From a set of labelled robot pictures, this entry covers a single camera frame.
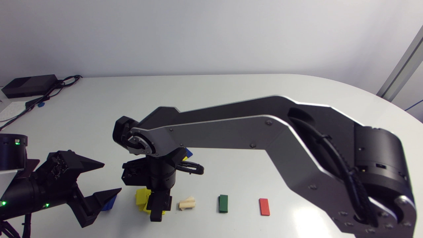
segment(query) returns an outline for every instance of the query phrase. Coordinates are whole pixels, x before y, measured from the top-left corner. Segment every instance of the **blue cable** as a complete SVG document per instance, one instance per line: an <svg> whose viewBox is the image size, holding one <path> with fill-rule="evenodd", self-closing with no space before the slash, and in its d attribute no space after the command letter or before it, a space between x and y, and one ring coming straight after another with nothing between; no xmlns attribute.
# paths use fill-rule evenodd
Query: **blue cable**
<svg viewBox="0 0 423 238"><path fill-rule="evenodd" d="M416 102L413 106L411 106L411 107L409 107L409 108L405 109L405 111L406 111L406 110L408 110L408 109L411 109L412 107L416 106L417 104L419 104L419 103L421 103L421 102L423 102L423 99L422 99L422 100L420 100L420 101L418 101L418 102Z"/></svg>

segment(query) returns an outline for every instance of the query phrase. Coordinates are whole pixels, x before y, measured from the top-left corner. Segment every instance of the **black cable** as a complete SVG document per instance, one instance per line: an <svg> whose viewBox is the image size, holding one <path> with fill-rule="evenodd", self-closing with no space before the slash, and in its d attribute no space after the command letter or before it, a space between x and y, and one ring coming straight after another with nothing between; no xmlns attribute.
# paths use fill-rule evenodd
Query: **black cable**
<svg viewBox="0 0 423 238"><path fill-rule="evenodd" d="M378 227L376 213L370 203L366 189L357 176L357 170L348 165L348 162L330 141L331 137L321 134L305 121L293 117L290 117L290 120L312 135L316 139L316 142L321 144L329 153L340 172L341 179L344 181L357 218L361 221L368 222L373 227Z"/></svg>
<svg viewBox="0 0 423 238"><path fill-rule="evenodd" d="M1 221L1 231L9 238L21 238L19 233L7 221Z"/></svg>
<svg viewBox="0 0 423 238"><path fill-rule="evenodd" d="M25 214L24 223L24 232L22 233L22 238L30 238L31 237L31 213Z"/></svg>
<svg viewBox="0 0 423 238"><path fill-rule="evenodd" d="M65 81L72 79L72 78L74 78L75 80L72 81L71 83L65 84ZM17 116L14 116L14 117L9 118L7 120L1 121L1 122L7 121L7 123L0 127L0 131L3 130L8 125L12 124L18 118L25 115L27 112L31 111L35 107L35 105L45 101L46 99L49 99L50 97L56 96L57 94L59 94L62 91L63 88L70 87L70 86L74 85L80 78L82 78L81 75L74 75L74 76L66 77L63 80L58 80L57 83L44 96L42 96L38 100L36 100L31 106L27 107L23 112L21 112ZM50 96L50 93L52 93L55 89L60 89L60 90L56 94Z"/></svg>
<svg viewBox="0 0 423 238"><path fill-rule="evenodd" d="M418 102L416 102L415 104L413 104L413 106L411 106L411 107L409 107L409 108L405 109L405 111L406 111L406 110L411 109L412 107L416 106L417 104L419 104L419 103L421 103L421 102L423 102L423 99L422 99L422 100L420 100L420 101L418 101Z"/></svg>

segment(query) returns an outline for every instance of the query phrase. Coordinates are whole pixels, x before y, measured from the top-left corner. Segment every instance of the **yellow block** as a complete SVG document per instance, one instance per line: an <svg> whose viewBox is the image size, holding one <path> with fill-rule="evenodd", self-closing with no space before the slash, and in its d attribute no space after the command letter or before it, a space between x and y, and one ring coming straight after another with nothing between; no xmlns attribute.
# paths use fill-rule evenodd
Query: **yellow block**
<svg viewBox="0 0 423 238"><path fill-rule="evenodd" d="M151 214L151 210L147 210L147 203L150 195L151 190L147 188L138 189L137 193L135 194L135 204L138 206L138 210L145 211L147 214Z"/></svg>

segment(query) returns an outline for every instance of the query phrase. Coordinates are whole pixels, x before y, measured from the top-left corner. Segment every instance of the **robotic arm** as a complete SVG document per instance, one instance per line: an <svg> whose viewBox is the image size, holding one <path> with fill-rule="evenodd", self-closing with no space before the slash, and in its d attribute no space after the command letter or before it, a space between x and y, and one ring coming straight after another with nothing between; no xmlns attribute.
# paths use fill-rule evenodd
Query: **robotic arm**
<svg viewBox="0 0 423 238"><path fill-rule="evenodd" d="M6 220L25 215L22 238L29 238L32 213L65 203L81 227L89 226L121 190L99 191L84 197L77 184L78 176L102 168L103 163L71 150L59 150L49 153L34 171L40 160L27 158L27 145L27 136L0 134L0 235L20 238Z"/></svg>
<svg viewBox="0 0 423 238"><path fill-rule="evenodd" d="M152 221L170 209L176 170L202 174L200 165L183 164L184 147L264 149L288 187L323 209L342 232L360 238L411 238L414 232L400 140L328 106L265 97L182 113L159 107L141 122L121 117L113 139L146 155L125 163L122 179L152 189Z"/></svg>

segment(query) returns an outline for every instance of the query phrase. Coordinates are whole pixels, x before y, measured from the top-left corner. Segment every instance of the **red block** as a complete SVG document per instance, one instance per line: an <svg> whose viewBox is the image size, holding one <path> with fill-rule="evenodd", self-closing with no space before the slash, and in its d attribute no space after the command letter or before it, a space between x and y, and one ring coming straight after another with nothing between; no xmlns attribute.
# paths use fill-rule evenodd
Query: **red block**
<svg viewBox="0 0 423 238"><path fill-rule="evenodd" d="M260 211L262 216L270 216L269 201L267 198L260 198Z"/></svg>

